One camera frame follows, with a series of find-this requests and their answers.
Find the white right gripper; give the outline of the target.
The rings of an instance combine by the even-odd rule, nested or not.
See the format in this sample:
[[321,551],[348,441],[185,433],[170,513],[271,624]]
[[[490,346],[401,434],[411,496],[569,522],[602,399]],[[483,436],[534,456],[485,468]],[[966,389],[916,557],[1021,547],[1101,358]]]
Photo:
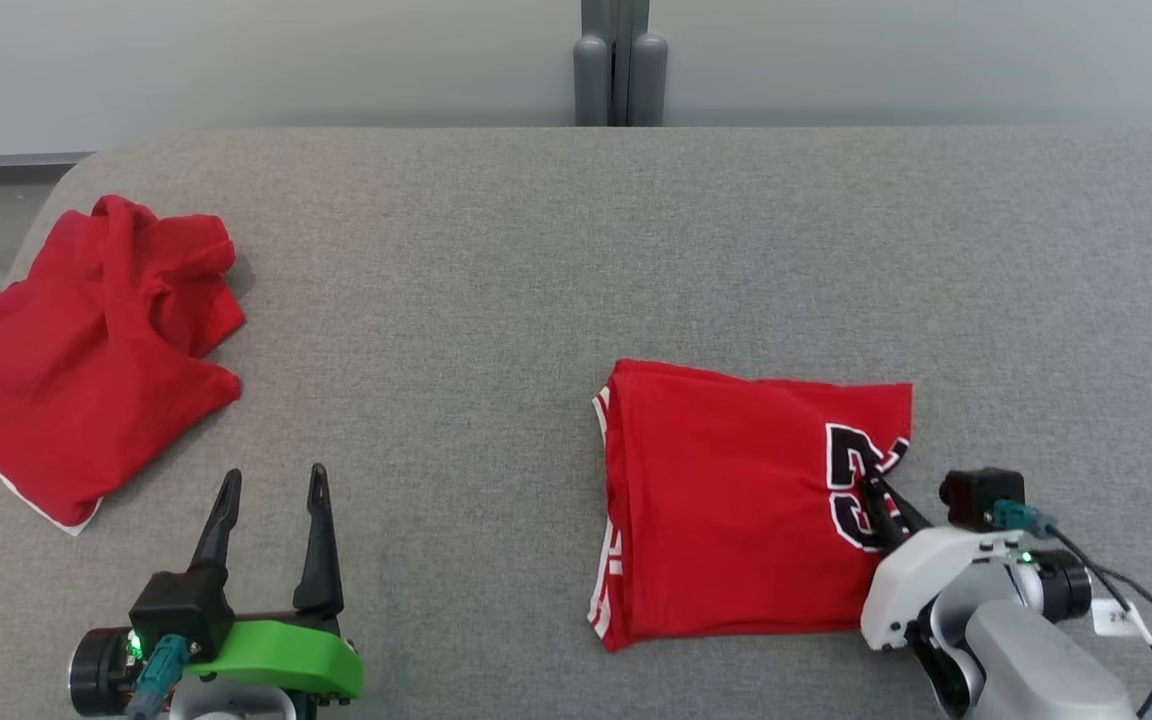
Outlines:
[[[888,509],[888,498],[899,520]],[[905,632],[923,615],[934,642],[948,647],[965,641],[968,621],[983,602],[1038,609],[1037,575],[1018,564],[1020,530],[973,533],[933,526],[882,477],[861,480],[861,507],[879,551],[893,551],[879,562],[861,611],[861,634],[870,650],[908,646]]]

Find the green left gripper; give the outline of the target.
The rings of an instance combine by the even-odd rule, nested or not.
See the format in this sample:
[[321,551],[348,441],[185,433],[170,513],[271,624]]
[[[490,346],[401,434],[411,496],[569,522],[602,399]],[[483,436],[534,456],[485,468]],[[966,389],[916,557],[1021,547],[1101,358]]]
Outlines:
[[[225,473],[212,502],[189,570],[227,569],[230,533],[241,510],[241,469]],[[320,462],[311,467],[306,511],[306,556],[293,607],[300,616],[335,617],[344,609],[329,478]],[[232,679],[333,700],[355,702],[364,694],[364,661],[338,632],[276,619],[238,620],[214,660],[195,660],[188,676]]]

